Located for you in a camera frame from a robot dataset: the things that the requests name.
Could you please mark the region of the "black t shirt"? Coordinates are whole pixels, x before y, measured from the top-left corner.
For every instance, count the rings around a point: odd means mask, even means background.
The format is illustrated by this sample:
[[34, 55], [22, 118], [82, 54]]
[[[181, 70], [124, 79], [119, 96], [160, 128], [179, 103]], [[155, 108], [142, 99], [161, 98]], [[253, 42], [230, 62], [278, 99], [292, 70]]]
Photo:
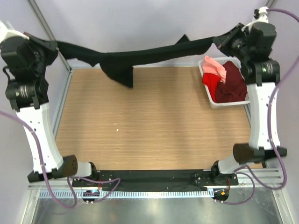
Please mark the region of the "black t shirt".
[[128, 88], [133, 88], [134, 85], [134, 66], [202, 55], [212, 44], [213, 37], [191, 41], [183, 35], [174, 45], [138, 51], [103, 53], [67, 42], [57, 42], [59, 51], [66, 60], [78, 59], [92, 67], [99, 64], [110, 79]]

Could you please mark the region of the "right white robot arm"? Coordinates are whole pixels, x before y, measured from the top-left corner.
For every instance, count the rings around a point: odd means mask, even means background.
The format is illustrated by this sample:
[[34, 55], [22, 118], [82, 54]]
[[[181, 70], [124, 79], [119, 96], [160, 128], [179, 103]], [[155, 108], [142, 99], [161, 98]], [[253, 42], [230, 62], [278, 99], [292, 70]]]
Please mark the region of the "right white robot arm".
[[248, 143], [236, 143], [232, 155], [215, 163], [211, 181], [221, 185], [237, 169], [267, 160], [281, 160], [287, 149], [280, 145], [277, 133], [276, 97], [280, 83], [280, 65], [270, 58], [277, 36], [274, 25], [255, 22], [239, 23], [224, 35], [213, 39], [216, 47], [241, 63], [241, 74], [250, 104], [250, 137]]

